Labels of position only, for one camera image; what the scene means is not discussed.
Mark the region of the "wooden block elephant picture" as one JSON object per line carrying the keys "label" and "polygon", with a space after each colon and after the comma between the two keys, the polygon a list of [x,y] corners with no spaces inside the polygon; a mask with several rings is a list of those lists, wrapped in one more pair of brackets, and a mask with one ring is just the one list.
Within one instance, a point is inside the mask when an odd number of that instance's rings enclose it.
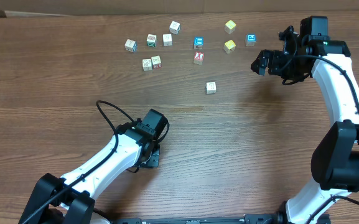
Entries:
{"label": "wooden block elephant picture", "polygon": [[143,59],[142,60],[142,69],[144,71],[151,71],[152,70],[152,60],[151,59]]}

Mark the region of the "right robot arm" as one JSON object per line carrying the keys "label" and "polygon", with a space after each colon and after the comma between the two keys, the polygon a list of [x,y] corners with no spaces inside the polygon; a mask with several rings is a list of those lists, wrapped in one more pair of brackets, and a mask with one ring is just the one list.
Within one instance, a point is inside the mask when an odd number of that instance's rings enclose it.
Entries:
{"label": "right robot arm", "polygon": [[313,78],[329,112],[330,129],[311,159],[310,181],[274,214],[246,214],[245,223],[329,223],[327,210],[359,191],[359,87],[351,53],[344,41],[332,40],[328,19],[310,16],[300,31],[288,27],[278,35],[282,50],[262,50],[251,69],[282,78],[284,85]]}

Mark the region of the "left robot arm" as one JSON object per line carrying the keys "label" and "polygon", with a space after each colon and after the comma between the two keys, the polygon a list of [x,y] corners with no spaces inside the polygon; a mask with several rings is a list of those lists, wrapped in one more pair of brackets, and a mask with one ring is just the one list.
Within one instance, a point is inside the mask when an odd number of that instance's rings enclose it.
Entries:
{"label": "left robot arm", "polygon": [[110,142],[77,169],[36,183],[20,223],[108,223],[94,213],[95,201],[120,173],[131,167],[153,168],[167,118],[151,109],[133,123],[119,125]]}

